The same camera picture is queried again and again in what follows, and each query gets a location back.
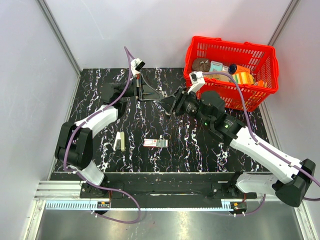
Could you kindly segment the staple box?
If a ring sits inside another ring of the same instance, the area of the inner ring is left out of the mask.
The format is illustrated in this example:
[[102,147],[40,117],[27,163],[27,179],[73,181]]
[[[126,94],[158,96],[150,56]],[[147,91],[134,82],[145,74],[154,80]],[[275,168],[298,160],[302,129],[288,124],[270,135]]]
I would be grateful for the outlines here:
[[144,147],[151,147],[151,148],[167,148],[168,147],[168,140],[166,139],[145,139],[143,141]]

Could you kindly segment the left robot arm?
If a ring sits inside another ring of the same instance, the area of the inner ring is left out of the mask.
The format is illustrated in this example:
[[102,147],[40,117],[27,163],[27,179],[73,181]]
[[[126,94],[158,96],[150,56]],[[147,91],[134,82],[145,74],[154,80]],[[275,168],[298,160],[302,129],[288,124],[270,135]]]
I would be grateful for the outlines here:
[[147,82],[143,74],[125,83],[103,83],[98,89],[102,106],[77,122],[67,121],[61,126],[55,158],[63,163],[66,172],[79,173],[92,183],[91,192],[98,198],[107,195],[105,175],[93,161],[93,139],[109,124],[120,119],[127,109],[126,98],[141,102],[158,101],[164,96]]

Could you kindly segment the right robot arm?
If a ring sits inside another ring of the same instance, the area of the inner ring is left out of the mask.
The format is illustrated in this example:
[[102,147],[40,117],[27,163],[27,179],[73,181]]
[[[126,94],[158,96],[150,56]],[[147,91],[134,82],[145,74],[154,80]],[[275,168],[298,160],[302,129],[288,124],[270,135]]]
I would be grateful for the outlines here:
[[228,194],[239,198],[244,193],[276,196],[283,203],[297,208],[313,182],[316,164],[283,153],[256,136],[248,125],[225,112],[225,102],[215,91],[206,91],[197,99],[195,93],[179,87],[159,101],[165,112],[187,114],[207,126],[210,135],[266,167],[269,175],[237,173],[227,186]]

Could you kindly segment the white stapler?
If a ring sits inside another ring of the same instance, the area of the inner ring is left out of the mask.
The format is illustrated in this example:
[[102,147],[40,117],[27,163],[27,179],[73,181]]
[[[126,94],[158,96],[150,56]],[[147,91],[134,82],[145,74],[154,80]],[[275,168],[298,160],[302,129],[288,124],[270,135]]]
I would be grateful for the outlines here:
[[125,147],[125,133],[124,132],[117,132],[114,145],[113,145],[114,151],[121,151],[124,152],[126,150]]

